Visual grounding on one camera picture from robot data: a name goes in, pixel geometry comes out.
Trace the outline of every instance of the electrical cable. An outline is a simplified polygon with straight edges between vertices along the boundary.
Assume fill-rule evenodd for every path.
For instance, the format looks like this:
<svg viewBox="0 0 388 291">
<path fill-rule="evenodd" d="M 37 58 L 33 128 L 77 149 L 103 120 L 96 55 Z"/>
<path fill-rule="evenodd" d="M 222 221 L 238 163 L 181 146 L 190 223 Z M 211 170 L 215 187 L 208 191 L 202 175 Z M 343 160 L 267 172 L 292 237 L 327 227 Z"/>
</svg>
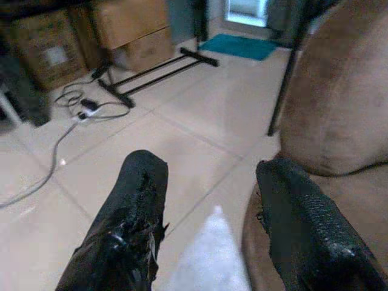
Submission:
<svg viewBox="0 0 388 291">
<path fill-rule="evenodd" d="M 52 164 L 50 167 L 50 171 L 48 175 L 41 181 L 39 184 L 34 186 L 31 190 L 29 190 L 27 193 L 23 193 L 21 195 L 16 195 L 13 198 L 10 198 L 8 201 L 4 203 L 0 203 L 0 209 L 6 208 L 12 204 L 15 204 L 19 202 L 20 200 L 23 200 L 24 198 L 27 198 L 28 196 L 34 194 L 36 191 L 38 191 L 40 188 L 42 188 L 48 181 L 49 179 L 53 176 L 55 168 L 56 168 L 56 156 L 58 154 L 58 146 L 61 143 L 61 141 L 75 129 L 75 127 L 78 125 L 78 123 L 74 123 L 55 143 L 53 153 L 52 153 Z"/>
<path fill-rule="evenodd" d="M 98 106 L 98 108 L 101 108 L 103 106 L 107 106 L 107 105 L 118 105 L 118 106 L 123 106 L 125 108 L 128 108 L 124 103 L 121 103 L 121 102 L 105 102 L 105 103 L 102 103 Z M 118 115 L 108 115 L 108 116 L 89 116 L 88 118 L 90 119 L 115 119 L 115 118 L 119 118 L 119 117 L 124 117 L 125 115 L 128 115 L 130 113 L 130 110 L 127 110 L 125 113 L 122 113 L 122 114 L 118 114 Z"/>
<path fill-rule="evenodd" d="M 92 119 L 92 120 L 99 120 L 100 119 L 100 121 L 93 122 L 93 123 L 99 123 L 99 122 L 109 121 L 112 119 L 116 119 L 116 118 L 120 118 L 120 117 L 123 117 L 125 115 L 128 115 L 130 113 L 129 109 L 127 109 L 127 111 L 125 113 L 118 114 L 118 115 L 108 115 L 108 116 L 91 116 L 91 115 L 87 115 L 85 112 L 79 112 L 76 115 L 73 113 L 72 107 L 76 107 L 77 105 L 80 105 L 80 104 L 83 105 L 84 107 L 88 108 L 89 110 L 91 110 L 90 107 L 93 106 L 92 111 L 97 111 L 97 109 L 100 109 L 101 107 L 108 106 L 108 105 L 118 105 L 118 106 L 123 106 L 125 108 L 128 108 L 124 103 L 121 103 L 121 102 L 105 102 L 102 104 L 98 104 L 96 101 L 84 99 L 83 98 L 84 91 L 82 89 L 67 91 L 68 88 L 73 87 L 75 85 L 91 84 L 95 80 L 97 80 L 98 78 L 99 77 L 94 77 L 91 81 L 76 82 L 76 83 L 69 84 L 69 85 L 63 87 L 60 96 L 54 100 L 54 103 L 56 104 L 57 107 L 68 108 L 70 116 L 72 118 L 77 116 L 80 119 L 79 122 L 82 120 L 85 120 L 85 119 Z M 62 99 L 64 99 L 66 101 L 66 103 L 61 103 L 60 101 Z M 74 123 L 55 143 L 54 149 L 52 152 L 52 164 L 51 164 L 50 171 L 49 171 L 48 175 L 41 182 L 37 183 L 35 186 L 32 186 L 32 189 L 30 189 L 27 193 L 18 194 L 14 197 L 9 198 L 8 201 L 6 201 L 6 202 L 0 202 L 0 209 L 6 208 L 10 205 L 13 205 L 13 204 L 29 197 L 30 195 L 37 192 L 40 188 L 42 188 L 49 181 L 49 179 L 53 176 L 55 168 L 56 168 L 56 158 L 57 158 L 57 154 L 58 154 L 59 144 L 70 132 L 73 131 L 73 129 L 79 124 L 79 122 Z"/>
<path fill-rule="evenodd" d="M 84 96 L 85 92 L 81 89 L 76 89 L 76 90 L 71 90 L 71 91 L 67 91 L 67 89 L 70 87 L 76 86 L 76 85 L 89 85 L 89 84 L 93 83 L 94 81 L 96 81 L 96 79 L 92 79 L 92 80 L 86 81 L 86 82 L 76 82 L 76 83 L 66 85 L 65 87 L 63 87 L 62 93 L 60 94 L 60 96 L 54 100 L 55 105 L 57 107 L 68 108 L 70 116 L 75 117 L 71 108 L 74 106 L 77 106 L 81 102 L 82 97 Z M 60 100 L 62 100 L 62 99 L 65 99 L 66 103 L 60 103 Z"/>
</svg>

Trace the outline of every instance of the sofa cushion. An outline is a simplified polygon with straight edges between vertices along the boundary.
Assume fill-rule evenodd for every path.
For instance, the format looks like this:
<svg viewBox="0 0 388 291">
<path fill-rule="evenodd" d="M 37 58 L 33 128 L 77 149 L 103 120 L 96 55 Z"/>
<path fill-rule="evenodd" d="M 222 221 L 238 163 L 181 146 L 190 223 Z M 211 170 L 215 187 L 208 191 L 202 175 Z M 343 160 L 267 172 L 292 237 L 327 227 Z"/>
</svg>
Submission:
<svg viewBox="0 0 388 291">
<path fill-rule="evenodd" d="M 344 1 L 308 41 L 286 94 L 281 148 L 317 175 L 388 160 L 388 1 Z"/>
<path fill-rule="evenodd" d="M 388 273 L 388 165 L 361 173 L 328 178 L 313 176 L 324 194 L 332 198 L 341 213 L 369 246 Z M 253 193 L 244 220 L 242 252 L 253 290 L 284 290 L 269 257 L 269 239 L 255 217 L 259 198 Z"/>
</svg>

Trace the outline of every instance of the cardboard box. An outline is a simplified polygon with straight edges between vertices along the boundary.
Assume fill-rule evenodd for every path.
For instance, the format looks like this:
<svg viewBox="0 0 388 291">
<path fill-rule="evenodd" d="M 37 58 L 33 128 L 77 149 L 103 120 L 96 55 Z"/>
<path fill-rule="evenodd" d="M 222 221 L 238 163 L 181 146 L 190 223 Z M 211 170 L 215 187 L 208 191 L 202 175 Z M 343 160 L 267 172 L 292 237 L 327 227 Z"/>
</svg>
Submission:
<svg viewBox="0 0 388 291">
<path fill-rule="evenodd" d="M 160 64 L 174 55 L 170 28 L 166 27 L 126 45 L 130 67 L 141 72 Z"/>
<path fill-rule="evenodd" d="M 95 4 L 101 45 L 113 50 L 169 25 L 164 0 L 106 0 Z"/>
<path fill-rule="evenodd" d="M 10 30 L 14 51 L 43 90 L 87 73 L 65 10 L 14 21 Z"/>
<path fill-rule="evenodd" d="M 168 27 L 110 51 L 114 65 L 136 73 L 172 58 L 173 54 Z"/>
<path fill-rule="evenodd" d="M 93 27 L 92 9 L 88 4 L 72 6 L 68 9 L 70 22 L 76 32 L 82 55 L 88 69 L 96 69 L 104 63 L 104 52 Z"/>
</svg>

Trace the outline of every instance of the teal doormat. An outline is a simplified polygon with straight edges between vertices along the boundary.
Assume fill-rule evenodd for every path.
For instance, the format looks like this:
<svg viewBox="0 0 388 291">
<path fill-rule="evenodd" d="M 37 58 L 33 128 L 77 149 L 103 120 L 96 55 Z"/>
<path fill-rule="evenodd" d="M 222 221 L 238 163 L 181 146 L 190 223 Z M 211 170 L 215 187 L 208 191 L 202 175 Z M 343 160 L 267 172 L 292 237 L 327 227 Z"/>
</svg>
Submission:
<svg viewBox="0 0 388 291">
<path fill-rule="evenodd" d="M 270 41 L 224 34 L 216 35 L 200 47 L 201 50 L 257 59 L 258 61 L 266 59 L 276 48 L 277 44 Z"/>
</svg>

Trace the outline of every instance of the white object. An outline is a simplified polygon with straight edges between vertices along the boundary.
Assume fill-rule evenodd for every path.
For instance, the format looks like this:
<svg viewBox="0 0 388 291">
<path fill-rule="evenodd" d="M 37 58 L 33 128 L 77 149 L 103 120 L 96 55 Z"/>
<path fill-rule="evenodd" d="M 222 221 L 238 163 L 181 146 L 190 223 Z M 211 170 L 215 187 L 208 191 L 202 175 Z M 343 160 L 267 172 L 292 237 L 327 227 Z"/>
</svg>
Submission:
<svg viewBox="0 0 388 291">
<path fill-rule="evenodd" d="M 250 291 L 241 254 L 220 206 L 185 250 L 163 291 Z"/>
<path fill-rule="evenodd" d="M 13 106 L 8 101 L 7 97 L 4 95 L 3 91 L 0 90 L 0 107 L 7 117 L 17 126 L 22 124 L 19 115 L 14 110 Z"/>
</svg>

